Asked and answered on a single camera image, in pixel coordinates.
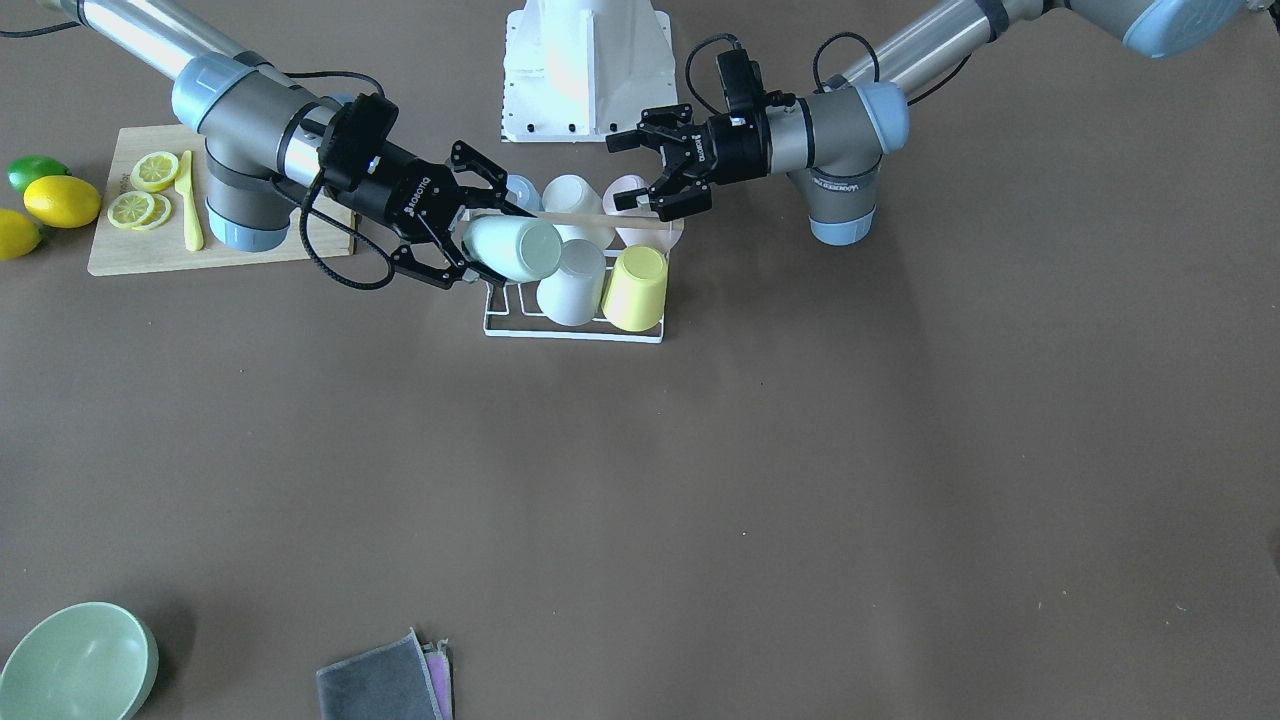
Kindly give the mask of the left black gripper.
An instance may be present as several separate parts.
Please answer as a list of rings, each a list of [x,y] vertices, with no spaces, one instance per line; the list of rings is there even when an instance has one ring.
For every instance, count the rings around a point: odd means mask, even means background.
[[[708,110],[703,128],[710,143],[709,167],[668,167],[653,184],[613,193],[617,210],[636,210],[646,204],[660,220],[675,222],[712,210],[710,181],[732,184],[771,173],[767,92],[759,64],[742,47],[719,54],[716,64],[727,109],[717,111],[695,88],[690,90]],[[605,149],[622,152],[645,147],[659,154],[699,156],[695,129],[690,104],[648,108],[641,110],[634,129],[608,135]]]

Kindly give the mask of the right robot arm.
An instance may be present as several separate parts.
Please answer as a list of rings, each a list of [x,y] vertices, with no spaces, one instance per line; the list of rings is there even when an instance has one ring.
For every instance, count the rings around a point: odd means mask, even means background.
[[[321,196],[399,237],[383,252],[387,279],[447,290],[540,281],[561,263],[553,224],[508,200],[508,174],[456,142],[444,163],[389,140],[397,105],[383,91],[319,96],[173,1],[52,1],[173,82],[172,110],[202,135],[210,231],[243,252],[266,252],[308,222]]]

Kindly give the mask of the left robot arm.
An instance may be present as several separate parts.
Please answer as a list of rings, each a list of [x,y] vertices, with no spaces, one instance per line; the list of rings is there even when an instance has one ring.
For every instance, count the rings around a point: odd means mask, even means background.
[[[687,104],[650,108],[634,129],[611,135],[612,152],[659,152],[662,174],[614,196],[618,209],[648,208],[672,222],[708,211],[710,191],[787,176],[808,205],[812,233],[847,246],[864,238],[877,208],[886,155],[908,141],[911,100],[940,88],[980,46],[1011,24],[1059,9],[1056,1],[942,1],[867,58],[809,95],[768,91],[742,47],[718,56],[726,109],[704,122]]]

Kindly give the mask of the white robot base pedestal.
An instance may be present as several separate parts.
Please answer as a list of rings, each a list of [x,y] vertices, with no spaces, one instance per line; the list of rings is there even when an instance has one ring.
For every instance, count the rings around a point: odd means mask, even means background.
[[[506,18],[500,137],[600,142],[675,105],[671,18],[649,1],[527,1]]]

